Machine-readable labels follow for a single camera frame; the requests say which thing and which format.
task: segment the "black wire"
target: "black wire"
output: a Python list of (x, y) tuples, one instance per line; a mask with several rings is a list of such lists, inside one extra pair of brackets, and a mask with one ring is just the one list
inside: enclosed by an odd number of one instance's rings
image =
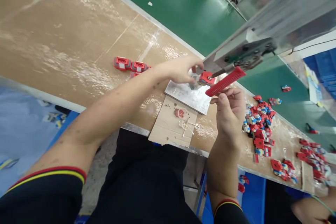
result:
[[(321, 42), (321, 43), (317, 43), (317, 44), (314, 44), (314, 45), (311, 45), (311, 46), (308, 46), (308, 47), (316, 46), (316, 45), (318, 45), (318, 44), (324, 44), (324, 43), (327, 43), (327, 42), (330, 42), (330, 41), (334, 41), (334, 40), (336, 40), (336, 38), (333, 39), (333, 40), (328, 40), (328, 41), (324, 41), (324, 42)], [(297, 50), (297, 51), (302, 51), (302, 50), (304, 50), (304, 49), (307, 49), (308, 47), (302, 48), (302, 49)], [(292, 51), (291, 51), (288, 55), (291, 55), (291, 54), (294, 53), (294, 52), (296, 52), (296, 51), (294, 51), (294, 48), (293, 48)]]

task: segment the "wooden table surface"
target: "wooden table surface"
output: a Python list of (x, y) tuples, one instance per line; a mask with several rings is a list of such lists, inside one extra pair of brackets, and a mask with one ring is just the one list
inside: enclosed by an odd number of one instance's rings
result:
[[(127, 0), (1, 0), (0, 76), (87, 107), (105, 92), (129, 79), (113, 67), (116, 56), (149, 66), (195, 50)], [(165, 99), (167, 82), (160, 83), (129, 123), (150, 131)], [(246, 100), (256, 103), (247, 94)], [(198, 115), (191, 146), (210, 152), (217, 136), (216, 106)], [(283, 148), (295, 166), (301, 189), (301, 162), (295, 158), (303, 134), (279, 116), (272, 124), (272, 158), (282, 160)], [(253, 140), (245, 139), (239, 160), (242, 169), (272, 179), (270, 158), (253, 162)]]

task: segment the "red handle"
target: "red handle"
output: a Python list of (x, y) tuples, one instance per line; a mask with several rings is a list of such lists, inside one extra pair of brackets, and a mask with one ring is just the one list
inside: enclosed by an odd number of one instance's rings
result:
[(236, 68), (228, 76), (226, 76), (224, 79), (219, 81), (213, 87), (209, 88), (205, 92), (205, 94), (207, 96), (212, 97), (216, 95), (217, 93), (219, 93), (219, 91), (230, 86), (233, 82), (235, 82), (236, 80), (238, 80), (239, 78), (243, 76), (246, 76), (246, 73), (239, 66), (236, 66)]

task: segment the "metal plate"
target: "metal plate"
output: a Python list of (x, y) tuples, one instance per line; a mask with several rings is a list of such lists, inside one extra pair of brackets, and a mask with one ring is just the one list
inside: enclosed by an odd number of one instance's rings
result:
[(164, 93), (196, 112), (206, 115), (211, 99), (205, 94), (208, 88), (208, 86), (203, 86), (197, 90), (191, 90), (189, 84), (176, 84), (170, 81)]

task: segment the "green table surface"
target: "green table surface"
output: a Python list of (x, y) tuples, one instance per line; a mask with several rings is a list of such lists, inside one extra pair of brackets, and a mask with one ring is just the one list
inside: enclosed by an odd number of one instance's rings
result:
[[(177, 36), (208, 56), (245, 20), (227, 0), (131, 0), (149, 15), (174, 32)], [(273, 107), (299, 130), (308, 134), (305, 123), (317, 130), (323, 127), (336, 127), (335, 120), (323, 108), (309, 100), (308, 89), (290, 71), (278, 56), (266, 59), (256, 68), (249, 70), (240, 84), (263, 100), (280, 98), (282, 104)], [(283, 93), (281, 86), (292, 87)], [(313, 140), (329, 149), (335, 144), (335, 134), (308, 134)]]

